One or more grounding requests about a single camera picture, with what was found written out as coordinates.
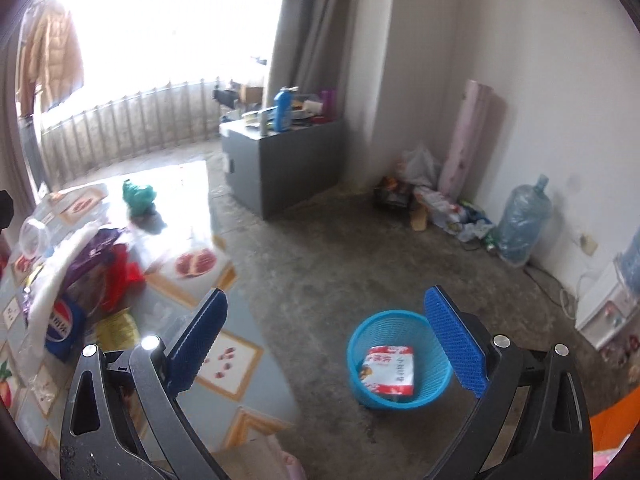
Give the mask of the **red white snack bag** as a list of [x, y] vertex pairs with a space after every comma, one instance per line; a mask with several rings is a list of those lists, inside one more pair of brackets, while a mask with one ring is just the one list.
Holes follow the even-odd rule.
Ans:
[[377, 396], [408, 398], [414, 393], [414, 352], [406, 346], [374, 346], [359, 370], [364, 388]]

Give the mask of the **red plastic wrapper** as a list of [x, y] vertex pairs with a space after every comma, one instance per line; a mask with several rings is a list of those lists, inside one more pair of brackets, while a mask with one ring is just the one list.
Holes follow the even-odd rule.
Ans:
[[115, 244], [111, 248], [104, 271], [104, 292], [100, 309], [105, 313], [115, 312], [130, 289], [140, 290], [144, 286], [145, 277], [140, 266], [129, 260], [127, 246]]

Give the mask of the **purple snack bag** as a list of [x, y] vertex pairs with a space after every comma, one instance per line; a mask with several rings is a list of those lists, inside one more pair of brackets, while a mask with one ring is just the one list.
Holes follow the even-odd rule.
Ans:
[[98, 264], [107, 262], [112, 247], [125, 231], [124, 228], [101, 228], [90, 238], [80, 253], [73, 258], [64, 275], [60, 292], [65, 292]]

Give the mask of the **teal green plastic bag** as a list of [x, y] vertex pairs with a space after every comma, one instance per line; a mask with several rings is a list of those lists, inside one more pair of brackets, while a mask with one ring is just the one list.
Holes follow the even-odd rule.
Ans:
[[125, 201], [130, 217], [144, 216], [153, 206], [156, 192], [151, 185], [136, 185], [130, 179], [122, 184], [122, 199]]

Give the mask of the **clear plastic cup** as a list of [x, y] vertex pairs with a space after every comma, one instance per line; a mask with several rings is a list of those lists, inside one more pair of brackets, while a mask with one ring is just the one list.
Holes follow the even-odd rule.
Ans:
[[50, 255], [50, 232], [42, 221], [34, 217], [28, 217], [23, 222], [18, 241], [24, 257], [29, 260]]

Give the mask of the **blue plastic trash basket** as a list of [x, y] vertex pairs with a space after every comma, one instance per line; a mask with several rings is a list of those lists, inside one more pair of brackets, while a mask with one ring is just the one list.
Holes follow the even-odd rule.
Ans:
[[439, 398], [452, 367], [422, 314], [388, 310], [354, 331], [346, 356], [356, 400], [372, 410], [412, 410]]

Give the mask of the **trash pile in corner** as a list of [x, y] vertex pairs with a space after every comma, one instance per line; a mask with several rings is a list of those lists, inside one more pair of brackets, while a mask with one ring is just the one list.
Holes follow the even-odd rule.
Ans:
[[466, 200], [455, 203], [427, 186], [394, 177], [382, 177], [372, 195], [380, 209], [408, 212], [413, 231], [423, 232], [432, 224], [463, 245], [477, 244], [486, 252], [497, 251], [495, 225], [484, 211]]

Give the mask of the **fruit pattern tablecloth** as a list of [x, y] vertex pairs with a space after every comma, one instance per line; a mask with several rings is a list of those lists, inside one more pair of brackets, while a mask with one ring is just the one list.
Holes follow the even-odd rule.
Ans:
[[204, 162], [130, 174], [157, 196], [156, 219], [147, 229], [130, 223], [122, 178], [64, 191], [36, 216], [59, 242], [90, 220], [126, 228], [124, 241], [142, 267], [145, 285], [124, 307], [142, 336], [156, 333], [174, 344], [213, 288], [227, 296], [229, 311], [192, 387], [178, 403], [209, 452], [233, 479], [285, 479], [295, 464], [282, 451], [278, 432], [293, 425], [297, 405], [282, 370], [235, 283], [236, 270], [209, 209]]

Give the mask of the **empty water jug on floor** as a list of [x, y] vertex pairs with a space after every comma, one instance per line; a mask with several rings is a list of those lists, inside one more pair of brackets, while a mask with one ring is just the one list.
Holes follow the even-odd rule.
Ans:
[[511, 266], [525, 266], [552, 215], [546, 194], [549, 179], [541, 174], [535, 184], [522, 184], [511, 192], [497, 228], [499, 256]]

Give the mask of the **white water dispenser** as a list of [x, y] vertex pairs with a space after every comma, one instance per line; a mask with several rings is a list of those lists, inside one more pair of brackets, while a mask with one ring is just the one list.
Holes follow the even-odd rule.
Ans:
[[639, 297], [627, 286], [612, 260], [577, 299], [575, 328], [600, 351], [632, 321], [639, 310]]

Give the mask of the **pink rolled mat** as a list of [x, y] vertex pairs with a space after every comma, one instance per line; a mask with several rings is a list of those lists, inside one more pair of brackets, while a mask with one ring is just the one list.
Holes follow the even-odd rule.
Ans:
[[487, 84], [468, 79], [462, 94], [461, 105], [451, 142], [438, 181], [438, 192], [450, 202], [456, 202], [468, 175], [494, 89]]

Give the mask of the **orange paper bag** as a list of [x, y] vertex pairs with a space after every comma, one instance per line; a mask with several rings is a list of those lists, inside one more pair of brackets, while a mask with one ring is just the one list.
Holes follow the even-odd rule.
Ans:
[[590, 418], [594, 452], [618, 448], [639, 422], [639, 390]]

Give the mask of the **white plastic bag in corner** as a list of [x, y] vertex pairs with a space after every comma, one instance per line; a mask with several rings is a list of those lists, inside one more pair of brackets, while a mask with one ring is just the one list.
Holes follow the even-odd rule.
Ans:
[[419, 143], [413, 150], [403, 151], [397, 166], [400, 180], [432, 190], [437, 188], [440, 170], [442, 164], [423, 143]]

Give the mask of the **water jug on dispenser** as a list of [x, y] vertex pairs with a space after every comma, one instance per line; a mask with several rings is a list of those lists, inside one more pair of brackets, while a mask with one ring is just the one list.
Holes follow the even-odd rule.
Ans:
[[629, 246], [615, 258], [615, 266], [620, 281], [630, 296], [640, 296], [640, 229], [638, 229]]

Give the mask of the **grey cabinet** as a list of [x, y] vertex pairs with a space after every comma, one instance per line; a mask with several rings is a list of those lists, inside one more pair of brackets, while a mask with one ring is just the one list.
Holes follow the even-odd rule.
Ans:
[[345, 168], [341, 120], [268, 136], [237, 120], [222, 124], [220, 134], [226, 185], [264, 220], [337, 185]]

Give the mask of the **balcony railing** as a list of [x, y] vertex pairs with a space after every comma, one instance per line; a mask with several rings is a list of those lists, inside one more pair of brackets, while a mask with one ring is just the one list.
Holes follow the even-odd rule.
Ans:
[[44, 184], [55, 190], [118, 162], [205, 141], [236, 104], [233, 90], [200, 79], [59, 106], [35, 126]]

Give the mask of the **cardboard box on balcony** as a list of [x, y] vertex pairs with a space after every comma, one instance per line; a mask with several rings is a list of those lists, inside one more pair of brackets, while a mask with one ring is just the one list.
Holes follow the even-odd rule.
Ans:
[[264, 88], [262, 86], [250, 86], [249, 84], [240, 85], [240, 101], [244, 105], [260, 105], [262, 104], [262, 94]]

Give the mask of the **purple bottle on cabinet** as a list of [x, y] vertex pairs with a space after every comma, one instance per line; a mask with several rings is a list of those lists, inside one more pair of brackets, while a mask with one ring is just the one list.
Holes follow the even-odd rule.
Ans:
[[336, 116], [336, 91], [334, 89], [322, 90], [320, 92], [320, 98], [322, 103], [322, 117], [328, 122], [333, 122]]

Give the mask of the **blue detergent bottle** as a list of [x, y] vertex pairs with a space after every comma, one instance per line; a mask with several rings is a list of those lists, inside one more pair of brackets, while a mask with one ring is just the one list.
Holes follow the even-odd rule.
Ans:
[[291, 129], [293, 96], [297, 91], [297, 87], [283, 87], [273, 98], [272, 128], [274, 132], [281, 133]]

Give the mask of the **grey curtain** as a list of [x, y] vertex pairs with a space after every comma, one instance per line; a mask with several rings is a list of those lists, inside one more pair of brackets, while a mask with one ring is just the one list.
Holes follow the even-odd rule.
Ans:
[[355, 24], [355, 0], [282, 0], [264, 103], [283, 87], [303, 93], [335, 92], [343, 113]]

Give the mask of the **beige hanging jacket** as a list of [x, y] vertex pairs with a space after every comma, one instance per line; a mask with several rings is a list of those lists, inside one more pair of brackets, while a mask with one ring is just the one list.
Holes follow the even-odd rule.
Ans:
[[84, 66], [70, 12], [57, 2], [37, 3], [21, 52], [17, 102], [21, 117], [34, 114], [36, 95], [43, 113], [68, 99], [84, 84]]

